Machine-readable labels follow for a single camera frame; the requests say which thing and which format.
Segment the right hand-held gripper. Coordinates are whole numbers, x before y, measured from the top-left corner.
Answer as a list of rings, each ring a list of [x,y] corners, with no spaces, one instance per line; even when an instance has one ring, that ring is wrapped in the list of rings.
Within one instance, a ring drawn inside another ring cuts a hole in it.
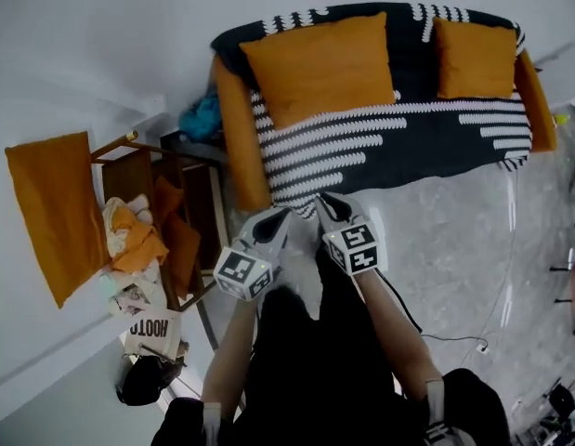
[[[370,221],[346,226],[339,230],[338,223],[354,224],[365,220],[366,214],[354,198],[336,193],[324,192],[314,201],[320,226],[324,230],[335,230],[323,235],[331,259],[348,276],[375,269],[379,264],[379,247]]]

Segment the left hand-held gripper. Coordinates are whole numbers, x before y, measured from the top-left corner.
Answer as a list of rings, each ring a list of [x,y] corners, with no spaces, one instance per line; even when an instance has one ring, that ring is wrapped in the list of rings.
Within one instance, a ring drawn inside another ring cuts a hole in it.
[[[224,247],[214,269],[218,287],[243,301],[257,299],[280,270],[279,254],[292,222],[286,207],[272,207],[251,216],[230,247]]]

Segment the black white striped blanket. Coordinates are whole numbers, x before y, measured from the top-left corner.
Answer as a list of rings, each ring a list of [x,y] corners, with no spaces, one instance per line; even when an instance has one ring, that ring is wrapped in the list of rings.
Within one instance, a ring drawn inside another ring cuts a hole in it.
[[[386,13],[386,41],[395,103],[324,112],[275,128],[241,43],[352,17]],[[271,206],[303,218],[316,214],[318,194],[388,189],[425,177],[451,177],[484,164],[515,170],[532,151],[532,131],[515,86],[509,98],[438,97],[433,19],[516,31],[516,59],[525,34],[511,20],[451,6],[364,3],[312,8],[221,33],[215,56],[251,93],[251,108]]]

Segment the orange sofa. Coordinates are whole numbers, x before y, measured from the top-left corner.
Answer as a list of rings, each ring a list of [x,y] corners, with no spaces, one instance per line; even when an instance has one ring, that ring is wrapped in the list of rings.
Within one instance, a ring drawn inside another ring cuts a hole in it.
[[[251,93],[242,79],[230,72],[219,56],[215,56],[212,78],[220,100],[230,172],[241,210],[256,211],[272,205],[266,181],[261,150],[251,108]],[[534,152],[556,149],[555,123],[542,85],[531,61],[523,50],[515,63],[515,86],[522,97],[532,131]]]

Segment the large orange cushion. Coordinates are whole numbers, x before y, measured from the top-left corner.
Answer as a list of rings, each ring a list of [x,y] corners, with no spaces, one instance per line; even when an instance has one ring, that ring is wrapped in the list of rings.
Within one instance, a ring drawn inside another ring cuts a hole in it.
[[[395,103],[386,13],[241,43],[276,129],[324,112]]]

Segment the person's left forearm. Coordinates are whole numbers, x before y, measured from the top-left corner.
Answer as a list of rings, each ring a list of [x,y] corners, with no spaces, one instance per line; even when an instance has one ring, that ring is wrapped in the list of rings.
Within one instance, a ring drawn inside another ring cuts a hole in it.
[[[252,355],[257,304],[238,299],[228,328],[203,382],[201,400],[219,403],[221,417],[232,421],[239,406]]]

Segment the person's right forearm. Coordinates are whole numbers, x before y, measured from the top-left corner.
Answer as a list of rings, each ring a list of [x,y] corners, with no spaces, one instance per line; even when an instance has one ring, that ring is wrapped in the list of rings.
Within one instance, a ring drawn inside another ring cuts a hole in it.
[[[408,398],[422,401],[427,395],[427,383],[442,378],[427,345],[374,270],[366,270],[353,279],[394,376]]]

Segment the orange and white clothes pile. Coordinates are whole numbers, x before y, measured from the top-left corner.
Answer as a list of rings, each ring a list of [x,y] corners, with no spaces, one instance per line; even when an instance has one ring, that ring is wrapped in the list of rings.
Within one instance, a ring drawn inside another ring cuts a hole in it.
[[[151,304],[166,304],[160,266],[169,250],[155,228],[148,197],[141,193],[130,202],[111,197],[102,217],[111,268],[120,282],[139,288]]]

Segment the teal cloth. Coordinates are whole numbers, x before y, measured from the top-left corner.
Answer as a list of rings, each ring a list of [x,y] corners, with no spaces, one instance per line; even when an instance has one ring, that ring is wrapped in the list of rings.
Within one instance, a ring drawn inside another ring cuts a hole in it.
[[[210,92],[183,111],[178,119],[178,130],[193,142],[211,141],[221,129],[220,101]]]

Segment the person's black clothed body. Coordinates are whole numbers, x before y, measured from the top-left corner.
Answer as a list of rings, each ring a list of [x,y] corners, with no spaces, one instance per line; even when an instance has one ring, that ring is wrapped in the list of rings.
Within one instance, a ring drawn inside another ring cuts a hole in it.
[[[324,249],[315,260],[317,319],[284,285],[257,305],[233,420],[219,403],[178,398],[151,446],[510,446],[498,394],[467,369],[429,381],[422,401],[408,398],[353,277]]]

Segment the wooden rattan chair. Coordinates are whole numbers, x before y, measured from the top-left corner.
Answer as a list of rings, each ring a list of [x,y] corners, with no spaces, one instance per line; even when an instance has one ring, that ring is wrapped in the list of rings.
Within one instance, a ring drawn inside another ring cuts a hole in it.
[[[212,289],[211,280],[216,257],[229,244],[221,191],[220,163],[182,147],[178,137],[165,137],[161,148],[137,141],[138,133],[115,139],[91,154],[92,162],[101,168],[106,199],[121,198],[130,202],[144,193],[150,202],[155,228],[163,241],[162,228],[156,215],[154,183],[165,177],[184,191],[180,216],[201,236],[186,300],[172,287],[167,261],[161,265],[167,307],[184,311],[196,304]]]

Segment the beige tote bag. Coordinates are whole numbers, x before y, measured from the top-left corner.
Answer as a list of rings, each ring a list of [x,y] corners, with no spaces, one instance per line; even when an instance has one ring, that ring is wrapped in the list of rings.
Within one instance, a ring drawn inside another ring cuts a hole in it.
[[[124,340],[124,353],[135,356],[161,355],[174,359],[181,339],[181,316],[169,311],[150,315],[130,327]]]

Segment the black backpack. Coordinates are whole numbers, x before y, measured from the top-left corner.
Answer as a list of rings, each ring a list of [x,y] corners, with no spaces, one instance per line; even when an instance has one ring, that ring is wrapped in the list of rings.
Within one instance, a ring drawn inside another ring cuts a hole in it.
[[[158,401],[163,390],[179,377],[184,364],[157,356],[142,356],[123,368],[116,386],[118,400],[127,406],[145,406]]]

